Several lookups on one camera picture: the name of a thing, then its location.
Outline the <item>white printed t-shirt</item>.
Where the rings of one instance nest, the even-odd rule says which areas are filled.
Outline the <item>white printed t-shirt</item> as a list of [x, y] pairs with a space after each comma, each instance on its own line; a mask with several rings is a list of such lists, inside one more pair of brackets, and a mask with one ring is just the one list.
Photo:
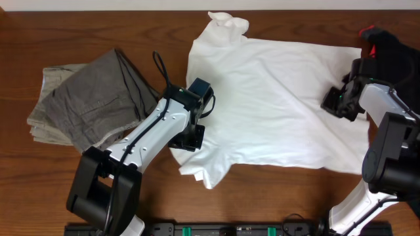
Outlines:
[[360, 49], [248, 38], [246, 19], [209, 16], [188, 55], [186, 82], [207, 81], [216, 100], [200, 120], [201, 149], [172, 150], [180, 173], [208, 189], [235, 164], [359, 174], [368, 149], [366, 116], [340, 119], [321, 103], [341, 86]]

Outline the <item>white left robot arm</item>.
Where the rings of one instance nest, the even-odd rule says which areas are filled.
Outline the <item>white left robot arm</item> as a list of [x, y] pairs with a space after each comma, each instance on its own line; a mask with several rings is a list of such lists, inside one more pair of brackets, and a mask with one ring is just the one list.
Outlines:
[[145, 224], [136, 216], [142, 175], [165, 146], [201, 147], [205, 128], [198, 120], [213, 89], [173, 86], [170, 93], [122, 141], [104, 151], [90, 147], [81, 156], [66, 208], [105, 235], [142, 234]]

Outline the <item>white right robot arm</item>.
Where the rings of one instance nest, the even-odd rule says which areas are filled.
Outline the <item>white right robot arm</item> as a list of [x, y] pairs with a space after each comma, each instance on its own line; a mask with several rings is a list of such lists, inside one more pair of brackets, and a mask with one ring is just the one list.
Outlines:
[[320, 220], [317, 235], [359, 235], [387, 207], [419, 199], [418, 114], [392, 84], [377, 79], [373, 58], [355, 59], [343, 83], [330, 88], [322, 109], [349, 121], [368, 113], [377, 133], [362, 162], [362, 179]]

